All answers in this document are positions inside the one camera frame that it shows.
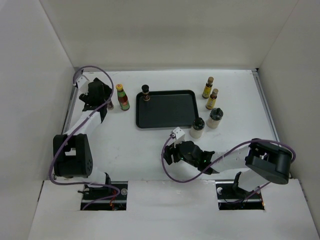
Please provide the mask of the small spice jar black cap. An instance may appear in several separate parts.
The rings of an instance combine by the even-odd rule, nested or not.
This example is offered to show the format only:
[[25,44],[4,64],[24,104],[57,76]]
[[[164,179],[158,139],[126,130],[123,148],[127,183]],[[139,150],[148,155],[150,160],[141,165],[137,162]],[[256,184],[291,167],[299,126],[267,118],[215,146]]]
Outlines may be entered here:
[[142,92],[142,95],[143,95],[143,100],[145,102],[148,102],[150,100],[150,91],[149,91],[149,86],[147,84],[144,84],[142,87],[141,87],[141,92]]
[[108,110],[113,110],[114,109],[114,104],[113,104],[112,100],[109,100],[107,102],[107,109]]

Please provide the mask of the clear shaker jar white powder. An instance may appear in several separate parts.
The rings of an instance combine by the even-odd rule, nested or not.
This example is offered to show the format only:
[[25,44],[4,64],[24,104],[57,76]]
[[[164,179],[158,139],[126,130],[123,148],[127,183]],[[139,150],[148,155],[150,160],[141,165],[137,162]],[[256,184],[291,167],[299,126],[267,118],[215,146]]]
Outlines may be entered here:
[[216,129],[222,120],[224,112],[221,108],[213,108],[207,119],[207,126],[211,129]]
[[189,134],[192,138],[199,139],[203,134],[204,128],[205,121],[201,117],[197,117],[191,125]]

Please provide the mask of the red sauce bottle yellow cap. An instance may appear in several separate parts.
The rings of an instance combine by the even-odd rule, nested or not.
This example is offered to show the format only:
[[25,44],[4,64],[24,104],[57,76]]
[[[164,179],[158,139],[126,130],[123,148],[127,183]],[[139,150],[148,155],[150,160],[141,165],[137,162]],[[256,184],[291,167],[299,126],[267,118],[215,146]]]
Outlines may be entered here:
[[130,109],[130,103],[129,103],[129,100],[128,100],[128,96],[123,88],[123,85],[122,84],[117,84],[116,86],[116,91],[117,91],[117,99],[118,99],[118,102],[120,104],[120,108],[123,110],[123,111],[127,111]]

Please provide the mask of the brown sauce bottle yellow label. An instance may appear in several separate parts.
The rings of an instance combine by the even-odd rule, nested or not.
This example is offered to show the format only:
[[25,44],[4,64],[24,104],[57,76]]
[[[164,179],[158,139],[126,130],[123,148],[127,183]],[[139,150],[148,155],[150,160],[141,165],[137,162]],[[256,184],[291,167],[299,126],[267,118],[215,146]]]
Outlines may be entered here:
[[204,99],[208,99],[210,94],[211,94],[211,91],[212,91],[212,87],[213,87],[213,82],[214,82],[214,78],[212,76],[210,76],[208,79],[207,79],[207,82],[205,84],[205,87],[204,87],[204,90],[202,92],[202,97]]
[[219,90],[217,88],[214,88],[212,90],[212,93],[210,94],[210,96],[208,98],[208,101],[207,101],[207,103],[205,105],[205,107],[208,110],[212,110],[214,108],[216,100],[217,100],[217,97],[218,97],[218,93],[219,93]]

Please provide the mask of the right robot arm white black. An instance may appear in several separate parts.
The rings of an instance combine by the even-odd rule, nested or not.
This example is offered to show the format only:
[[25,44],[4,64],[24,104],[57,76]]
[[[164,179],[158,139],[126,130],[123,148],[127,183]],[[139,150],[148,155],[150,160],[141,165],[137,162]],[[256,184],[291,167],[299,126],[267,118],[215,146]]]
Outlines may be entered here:
[[238,170],[232,192],[245,197],[257,187],[268,183],[286,185],[289,182],[295,151],[284,143],[253,138],[224,153],[201,150],[193,141],[174,141],[165,144],[161,151],[162,165],[183,161],[205,175]]

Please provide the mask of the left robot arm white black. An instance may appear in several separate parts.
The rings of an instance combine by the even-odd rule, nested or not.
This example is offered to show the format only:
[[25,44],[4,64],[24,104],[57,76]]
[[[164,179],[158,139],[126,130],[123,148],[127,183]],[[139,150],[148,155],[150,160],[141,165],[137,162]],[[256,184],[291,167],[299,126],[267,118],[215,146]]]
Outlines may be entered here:
[[73,127],[53,138],[54,163],[49,173],[94,186],[96,195],[105,200],[112,195],[111,179],[94,166],[89,136],[107,115],[112,88],[98,78],[89,81],[83,75],[76,85],[81,92],[79,99],[84,102],[82,114]]

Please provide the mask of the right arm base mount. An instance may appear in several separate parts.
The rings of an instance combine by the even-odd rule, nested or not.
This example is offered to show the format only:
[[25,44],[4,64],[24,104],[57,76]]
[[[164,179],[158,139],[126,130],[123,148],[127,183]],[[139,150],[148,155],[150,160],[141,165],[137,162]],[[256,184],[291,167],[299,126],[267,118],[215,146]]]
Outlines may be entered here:
[[238,188],[231,181],[215,183],[218,208],[221,211],[264,210],[265,205],[260,191],[248,192]]

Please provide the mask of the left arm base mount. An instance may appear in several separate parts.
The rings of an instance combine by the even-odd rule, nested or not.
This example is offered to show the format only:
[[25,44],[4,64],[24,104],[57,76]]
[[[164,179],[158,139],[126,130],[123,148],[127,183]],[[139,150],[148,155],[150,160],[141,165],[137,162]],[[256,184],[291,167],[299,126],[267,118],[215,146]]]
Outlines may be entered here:
[[119,189],[109,187],[97,187],[85,185],[82,194],[81,211],[125,211],[127,209],[128,182],[113,181],[111,185]]

